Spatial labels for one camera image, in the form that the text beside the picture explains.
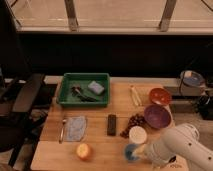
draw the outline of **white cup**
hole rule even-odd
[[[145,129],[140,126],[134,126],[129,131],[129,141],[134,144],[143,144],[147,140]]]

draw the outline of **blue cup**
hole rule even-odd
[[[138,147],[136,144],[128,144],[124,149],[124,156],[128,162],[134,162],[139,159],[137,156],[133,156],[133,151]]]

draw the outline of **floor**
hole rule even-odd
[[[200,142],[213,150],[213,121],[203,120],[198,113],[194,112],[191,105],[185,101],[174,101],[171,104],[171,111],[177,125],[186,122],[195,125],[200,132]],[[19,171],[29,170],[35,147],[36,144],[32,141],[25,143],[16,162],[15,169]],[[1,153],[0,163],[6,163],[9,155],[10,152]],[[188,162],[188,165],[190,171],[202,171],[191,162]]]
[[[16,0],[7,0],[13,4]],[[205,0],[211,8],[211,0]],[[74,0],[81,27],[158,28],[166,0]],[[12,7],[25,27],[68,27],[64,0],[18,0]],[[178,0],[170,27],[212,28],[212,11],[200,0]]]

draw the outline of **grapes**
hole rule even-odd
[[[120,133],[120,136],[123,137],[123,138],[128,138],[129,137],[129,130],[133,126],[141,126],[142,127],[144,123],[145,123],[145,120],[144,120],[143,115],[137,113],[137,114],[131,116],[126,129]]]

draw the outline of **blue sponge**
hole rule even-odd
[[[99,83],[97,83],[96,81],[92,81],[88,85],[88,89],[97,95],[100,95],[104,91],[104,87],[102,85],[100,85]]]

